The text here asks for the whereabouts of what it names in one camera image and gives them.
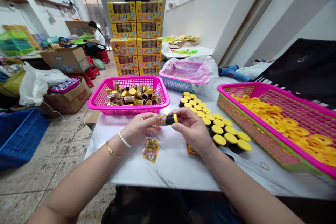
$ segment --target bracelet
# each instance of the bracelet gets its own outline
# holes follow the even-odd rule
[[[107,147],[108,151],[111,153],[111,155],[114,156],[115,158],[120,158],[121,156],[117,156],[116,154],[113,153],[113,151],[111,150],[111,148],[109,147],[109,144],[107,142],[108,141],[106,141],[106,147]]]
[[[120,131],[118,131],[118,136],[120,137],[121,141],[122,141],[128,148],[131,148],[131,145],[125,140],[125,138],[123,138],[123,136],[121,135]]]

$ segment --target yellow bag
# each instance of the yellow bag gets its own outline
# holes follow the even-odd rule
[[[13,64],[23,65],[23,62],[19,59],[8,58],[5,61],[5,64],[6,65],[13,65]],[[20,97],[19,88],[20,88],[20,84],[25,74],[26,74],[26,71],[22,67],[20,71],[18,71],[12,77],[9,77],[7,81],[0,82],[0,93],[3,95],[9,96],[9,97],[19,98]]]

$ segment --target black bag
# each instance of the black bag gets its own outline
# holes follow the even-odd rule
[[[336,108],[336,41],[298,39],[256,79]]]

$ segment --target table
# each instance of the table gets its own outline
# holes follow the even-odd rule
[[[171,50],[169,50],[168,52],[166,51],[161,51],[161,54],[163,56],[165,56],[168,60],[170,60],[171,58],[187,58],[187,57],[190,57],[190,56],[202,56],[202,55],[212,55],[213,54],[213,49],[210,49],[210,48],[206,48],[206,47],[203,47],[203,46],[194,46],[194,47],[182,47],[182,48],[177,48],[177,49],[174,49],[176,51],[183,51],[183,50],[198,50],[198,52],[196,54],[191,54],[191,55],[188,55],[188,54],[177,54],[177,53],[172,53]]]
[[[215,87],[219,84],[236,82],[236,80],[228,77],[220,77],[213,84],[214,90],[209,94],[209,97],[200,95],[198,97],[202,102],[207,104],[212,113],[219,113],[224,118],[230,119],[217,106],[218,93]],[[170,105],[161,109],[161,114],[166,114],[178,108],[179,100],[182,97],[182,93],[180,92],[169,89],[167,91],[170,97]],[[100,114],[85,159],[130,122],[133,117],[133,115],[107,116]],[[234,128],[241,131],[235,123]],[[158,140],[160,146],[155,164],[141,156],[144,148],[143,142],[138,146],[133,146],[121,158],[107,182],[129,186],[220,191],[220,188],[201,158],[187,153],[185,140],[180,133],[174,131],[170,126],[166,126],[162,127],[160,134],[156,135],[155,138]],[[241,169],[274,195],[328,200],[336,199],[336,182],[334,180],[323,176],[289,172],[278,165],[256,143],[251,142],[251,145],[253,148],[251,152],[240,155],[233,153],[226,147],[220,147],[220,149],[234,157],[236,164]],[[266,164],[269,170],[261,167],[261,163]]]

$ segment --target gold bangle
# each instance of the gold bangle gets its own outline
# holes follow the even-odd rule
[[[111,153],[111,155],[114,156],[115,158],[120,158],[121,156],[117,156],[116,154],[113,153],[113,151],[111,150],[111,148],[109,147],[109,144],[107,142],[106,142],[106,147],[107,147],[108,151]]]

